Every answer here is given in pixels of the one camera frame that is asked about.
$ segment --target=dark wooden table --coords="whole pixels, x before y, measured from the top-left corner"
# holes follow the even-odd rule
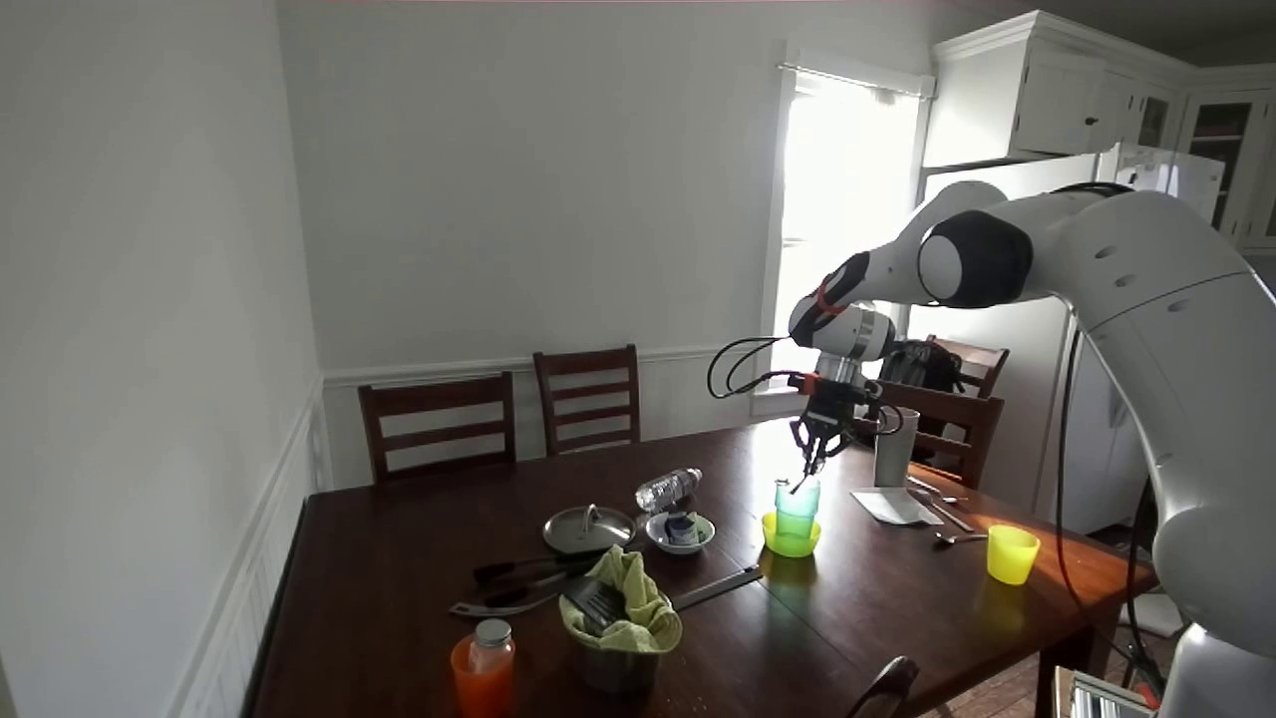
[[[764,555],[773,480],[802,464],[789,421],[753,421],[523,464],[507,474],[316,493],[247,712],[453,712],[445,650],[471,623],[445,607],[471,591],[471,566],[543,555],[543,518],[561,505],[635,513],[635,486],[668,465],[707,470],[693,505],[719,524],[719,538],[699,557],[640,546],[663,591],[676,593],[751,563],[764,578],[691,611],[681,647],[663,659],[640,702],[582,684],[554,603],[517,613],[514,712],[845,712],[893,652],[921,662],[913,707],[929,711],[1028,652],[1040,652],[1040,668],[1103,662],[1123,598],[1117,555],[1080,538],[1058,541],[1050,526],[949,486],[965,518],[1011,518],[1046,538],[1028,585],[1002,585],[983,578],[979,541],[933,550],[929,529],[880,526],[854,504],[854,486],[869,484],[869,452],[845,452],[822,470],[818,555]]]

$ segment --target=chair back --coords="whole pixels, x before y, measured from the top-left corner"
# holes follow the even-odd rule
[[[618,448],[640,440],[638,351],[533,351],[543,392],[547,453]]]
[[[994,397],[994,387],[1002,377],[1007,348],[979,348],[979,341],[955,341],[955,337],[935,337],[935,333],[929,333],[929,337],[962,359],[965,395]]]
[[[965,486],[979,486],[1002,397],[880,384],[880,405],[913,405],[925,420],[935,420],[935,430],[918,428],[918,452],[929,452],[929,464],[962,474]]]
[[[845,711],[845,718],[906,718],[918,674],[921,667],[907,652],[889,659],[872,684]]]
[[[511,371],[460,384],[360,387],[372,480],[514,465]]]

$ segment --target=window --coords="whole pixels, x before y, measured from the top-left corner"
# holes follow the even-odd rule
[[[785,86],[771,333],[845,254],[889,244],[918,204],[921,78],[792,67]],[[771,365],[808,371],[813,351],[776,341]]]

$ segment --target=refrigerator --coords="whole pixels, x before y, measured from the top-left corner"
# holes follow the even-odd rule
[[[1184,150],[1117,145],[1087,154],[995,163],[975,171],[933,171],[925,176],[925,199],[955,180],[983,180],[1007,199],[1058,191],[1068,182],[1123,182],[1135,191],[1169,191],[1208,223],[1220,195],[1225,163]],[[1133,518],[1148,474],[1144,448],[1133,414],[1123,412],[1123,397],[1117,395],[1086,337],[1075,341],[1075,359],[1068,371],[1063,351],[1075,333],[1075,323],[1060,299],[979,312],[913,307],[906,319],[906,333],[945,333],[1007,348],[1003,371],[994,392],[1003,397],[1003,405],[979,492],[1040,518],[1058,518],[1060,505],[1060,524],[1075,535],[1123,526]]]

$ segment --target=white robot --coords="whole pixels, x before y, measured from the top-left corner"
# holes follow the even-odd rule
[[[893,323],[854,301],[1040,293],[1074,301],[1144,440],[1151,566],[1192,623],[1160,712],[1276,712],[1276,299],[1184,204],[1117,187],[942,191],[893,244],[848,254],[792,307],[792,341],[822,351],[792,430],[804,465],[840,448],[848,412],[872,397],[856,363],[893,341]]]

